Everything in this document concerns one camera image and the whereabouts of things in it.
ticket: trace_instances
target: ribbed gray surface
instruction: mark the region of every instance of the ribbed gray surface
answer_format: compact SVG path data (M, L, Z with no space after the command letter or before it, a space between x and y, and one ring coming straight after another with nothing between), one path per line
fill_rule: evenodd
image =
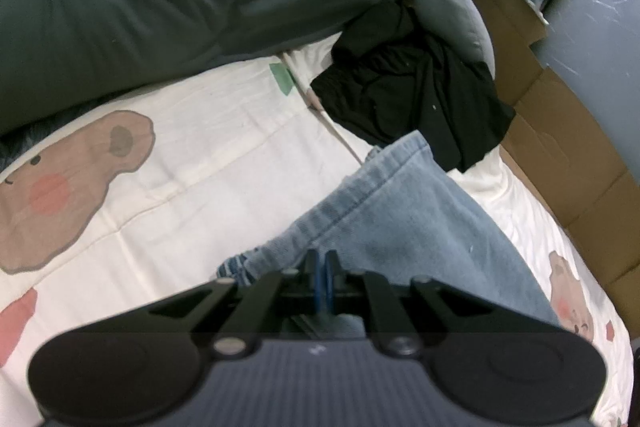
M246 360L219 363L188 404L145 427L498 425L444 398L417 362L390 359L359 340L265 341Z

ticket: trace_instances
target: light blue denim fabric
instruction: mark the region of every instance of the light blue denim fabric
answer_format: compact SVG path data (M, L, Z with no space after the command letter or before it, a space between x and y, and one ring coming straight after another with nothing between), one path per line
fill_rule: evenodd
M416 275L557 324L520 254L487 213L438 167L419 132L373 155L324 201L262 247L226 261L219 277L251 284L337 250L346 269L409 284Z

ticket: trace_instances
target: cardboard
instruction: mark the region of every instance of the cardboard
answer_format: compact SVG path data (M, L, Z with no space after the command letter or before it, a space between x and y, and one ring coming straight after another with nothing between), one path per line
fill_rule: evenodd
M564 227L631 337L640 337L640 187L580 100L530 45L545 23L524 0L473 0L489 30L498 95L516 109L507 165Z

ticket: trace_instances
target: black clothing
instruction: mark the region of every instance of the black clothing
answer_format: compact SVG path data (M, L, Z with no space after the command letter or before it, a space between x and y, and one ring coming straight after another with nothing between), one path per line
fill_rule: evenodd
M311 83L329 116L382 146L418 129L446 171L481 160L515 115L498 100L484 63L463 64L412 10L392 1L349 23L332 57Z

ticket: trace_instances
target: white bed sheet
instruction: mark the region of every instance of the white bed sheet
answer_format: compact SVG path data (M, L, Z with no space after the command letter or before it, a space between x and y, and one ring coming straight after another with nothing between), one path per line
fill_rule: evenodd
M20 331L0 368L0 426L39 421L25 371L48 338L205 282L226 257L280 233L358 169L371 147L309 110L301 95L329 65L336 38L116 100L16 163L114 110L138 111L154 122L151 155L137 172L111 182L78 242L44 269L18 274L12 285L2 280L0 309L18 299L10 312ZM280 63L302 89L275 81L270 65ZM465 174L450 176L496 220L548 297L551 252L580 279L593 342L608 368L594 420L606 427L624 422L633 378L628 333L570 241L498 150ZM3 342L0 336L0 351Z

